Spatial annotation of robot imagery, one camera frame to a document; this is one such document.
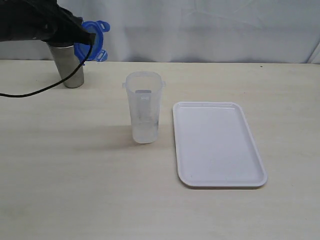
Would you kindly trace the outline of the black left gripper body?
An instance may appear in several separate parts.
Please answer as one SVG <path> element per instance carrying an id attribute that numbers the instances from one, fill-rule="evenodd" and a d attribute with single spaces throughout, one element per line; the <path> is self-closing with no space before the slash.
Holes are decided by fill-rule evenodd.
<path id="1" fill-rule="evenodd" d="M 56 0 L 2 0 L 0 41 L 40 40 L 57 45 L 94 43 L 95 34 L 82 27 L 83 19 Z"/>

